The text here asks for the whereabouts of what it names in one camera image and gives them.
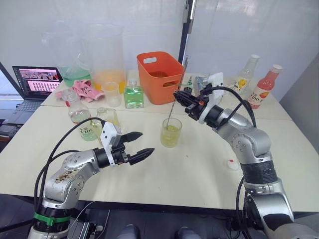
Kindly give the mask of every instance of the glass cup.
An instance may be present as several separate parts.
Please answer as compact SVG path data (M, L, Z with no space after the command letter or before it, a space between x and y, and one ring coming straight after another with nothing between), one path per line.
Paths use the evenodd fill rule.
M177 145L182 123L175 118L165 119L162 124L160 142L167 148L173 148Z
M106 82L102 85L106 102L110 107L117 107L121 104L122 97L119 92L119 84L116 82Z

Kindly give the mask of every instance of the plastic pitcher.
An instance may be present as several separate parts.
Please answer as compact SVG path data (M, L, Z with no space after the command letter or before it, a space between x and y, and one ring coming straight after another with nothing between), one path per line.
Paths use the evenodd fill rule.
M123 93L125 67L123 60L122 28L109 24L89 24L79 31L84 61L78 64L90 71L95 88L105 82L117 82Z
M49 55L68 87L73 86L75 80L91 78L89 71L81 68L75 60L74 55L81 60L81 44L64 21L56 22L52 31L44 32L42 43L47 47Z

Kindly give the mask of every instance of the laptop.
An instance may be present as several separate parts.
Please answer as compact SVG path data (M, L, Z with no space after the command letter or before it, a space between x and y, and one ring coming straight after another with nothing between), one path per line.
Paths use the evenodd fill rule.
M24 101L5 123L24 124L41 103L57 88L62 77L55 67L13 66Z

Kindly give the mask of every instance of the laptop keyboard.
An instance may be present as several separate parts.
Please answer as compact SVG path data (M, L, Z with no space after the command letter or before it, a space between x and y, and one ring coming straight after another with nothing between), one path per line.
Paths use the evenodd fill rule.
M18 108L17 111L35 111L40 105L41 101L23 101Z

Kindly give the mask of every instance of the glass bottle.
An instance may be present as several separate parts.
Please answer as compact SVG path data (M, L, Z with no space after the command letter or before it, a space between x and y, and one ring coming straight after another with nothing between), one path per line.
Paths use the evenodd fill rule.
M68 106L71 120L73 123L78 124L79 122L86 120L91 117L89 109L81 103L78 95L71 88L66 89L62 92L62 99ZM78 127L82 139L85 141L95 140L96 134L93 132L91 123L85 122Z
M251 55L246 66L237 74L236 82L232 89L238 94L242 94L245 88L248 86L250 80L254 77L255 68L260 56Z
M128 85L124 88L124 101L126 108L144 107L143 88L138 86L135 78L129 79Z
M107 122L111 122L114 125L117 125L119 128L121 128L121 125L120 125L120 122L119 122L119 119L118 119L118 116L116 114L115 109L108 109L108 108L103 108L103 107L98 108L96 117L101 118ZM100 136L102 133L101 122L97 119L94 119L94 120L92 120L91 126L92 126L94 133L97 135L99 143L101 144L101 146L103 146L101 139L100 139Z
M260 106L261 102L267 97L269 92L275 86L275 79L278 77L282 69L283 67L281 65L273 65L265 78L258 82L253 93L248 98L251 108L257 109Z

